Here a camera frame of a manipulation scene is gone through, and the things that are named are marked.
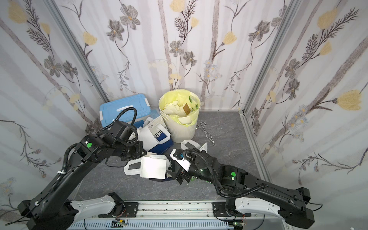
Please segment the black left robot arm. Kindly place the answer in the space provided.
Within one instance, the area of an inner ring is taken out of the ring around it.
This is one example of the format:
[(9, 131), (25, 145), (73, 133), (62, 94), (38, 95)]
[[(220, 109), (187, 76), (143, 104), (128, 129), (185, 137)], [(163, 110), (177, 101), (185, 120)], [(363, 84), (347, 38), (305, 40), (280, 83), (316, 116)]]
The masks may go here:
[(66, 230), (81, 214), (68, 197), (92, 169), (111, 156), (128, 162), (147, 154), (134, 126), (137, 113), (136, 108), (128, 107), (114, 122), (67, 148), (62, 169), (49, 185), (32, 200), (18, 205), (21, 216), (29, 219), (28, 229)]

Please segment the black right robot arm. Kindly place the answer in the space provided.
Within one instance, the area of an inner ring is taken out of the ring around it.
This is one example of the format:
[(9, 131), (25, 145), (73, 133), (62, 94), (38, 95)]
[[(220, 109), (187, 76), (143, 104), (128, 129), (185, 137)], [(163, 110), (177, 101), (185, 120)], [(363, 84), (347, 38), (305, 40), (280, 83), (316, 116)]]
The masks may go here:
[(170, 158), (179, 166), (168, 174), (180, 184), (190, 182), (192, 177), (213, 184), (216, 194), (226, 199), (227, 216), (241, 216), (243, 211), (236, 200), (252, 195), (278, 206), (277, 215), (291, 226), (308, 229), (315, 223), (313, 211), (307, 208), (310, 192), (304, 187), (287, 189), (274, 185), (238, 167), (221, 164), (217, 158), (196, 148), (174, 149)]

